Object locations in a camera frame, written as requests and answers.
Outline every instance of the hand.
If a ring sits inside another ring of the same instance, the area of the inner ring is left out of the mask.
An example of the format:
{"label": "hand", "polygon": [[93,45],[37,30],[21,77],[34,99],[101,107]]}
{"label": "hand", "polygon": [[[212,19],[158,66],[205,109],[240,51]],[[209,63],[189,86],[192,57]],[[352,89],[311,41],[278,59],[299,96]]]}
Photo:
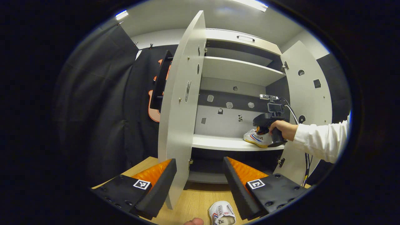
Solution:
{"label": "hand", "polygon": [[278,130],[282,131],[282,137],[290,141],[294,140],[294,136],[299,125],[293,125],[286,121],[275,121],[269,127],[270,135],[272,135],[272,130],[276,127]]}
{"label": "hand", "polygon": [[200,218],[193,218],[191,221],[187,221],[183,225],[204,225],[204,221]]}

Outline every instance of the ceiling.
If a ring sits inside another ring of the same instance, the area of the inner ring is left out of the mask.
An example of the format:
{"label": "ceiling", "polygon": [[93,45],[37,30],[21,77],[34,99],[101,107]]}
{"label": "ceiling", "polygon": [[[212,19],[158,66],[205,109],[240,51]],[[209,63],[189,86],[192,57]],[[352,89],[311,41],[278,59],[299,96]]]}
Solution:
{"label": "ceiling", "polygon": [[279,46],[303,28],[268,8],[265,12],[230,0],[148,0],[128,9],[121,26],[130,36],[187,28],[199,10],[204,10],[207,28],[252,34]]}

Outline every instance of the yellow sole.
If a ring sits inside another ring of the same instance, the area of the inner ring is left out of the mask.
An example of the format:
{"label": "yellow sole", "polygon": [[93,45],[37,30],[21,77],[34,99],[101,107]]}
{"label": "yellow sole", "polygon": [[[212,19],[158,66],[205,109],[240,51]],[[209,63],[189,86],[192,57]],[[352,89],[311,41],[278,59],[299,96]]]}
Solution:
{"label": "yellow sole", "polygon": [[255,141],[249,141],[249,140],[244,140],[244,141],[246,141],[246,142],[249,142],[249,143],[252,143],[252,144],[256,144],[258,147],[260,147],[260,148],[263,148],[263,149],[266,149],[266,148],[268,148],[268,145],[259,145],[257,142],[255,142]]}

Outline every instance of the sneaker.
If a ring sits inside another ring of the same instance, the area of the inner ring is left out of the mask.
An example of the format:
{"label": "sneaker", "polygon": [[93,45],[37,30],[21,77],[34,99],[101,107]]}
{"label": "sneaker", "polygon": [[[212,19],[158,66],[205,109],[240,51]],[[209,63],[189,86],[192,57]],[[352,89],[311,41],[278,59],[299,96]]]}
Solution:
{"label": "sneaker", "polygon": [[234,225],[236,217],[227,201],[217,201],[208,210],[212,225]]}
{"label": "sneaker", "polygon": [[263,135],[258,135],[257,131],[251,129],[249,132],[243,135],[243,140],[256,144],[260,148],[268,148],[268,145],[272,143],[271,135],[268,133]]}

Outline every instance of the door hinge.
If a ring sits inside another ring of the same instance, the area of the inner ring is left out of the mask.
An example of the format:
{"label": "door hinge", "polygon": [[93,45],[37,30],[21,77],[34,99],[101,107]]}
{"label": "door hinge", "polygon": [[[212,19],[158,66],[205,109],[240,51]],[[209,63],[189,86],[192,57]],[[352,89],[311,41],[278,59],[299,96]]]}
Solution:
{"label": "door hinge", "polygon": [[189,171],[190,165],[193,164],[193,159],[189,159],[188,161],[189,161],[189,162],[188,162],[188,171]]}
{"label": "door hinge", "polygon": [[279,167],[282,167],[284,162],[285,162],[285,158],[278,160]]}
{"label": "door hinge", "polygon": [[283,66],[280,70],[282,71],[282,73],[286,74],[285,69],[289,69],[288,63],[286,61],[283,63]]}

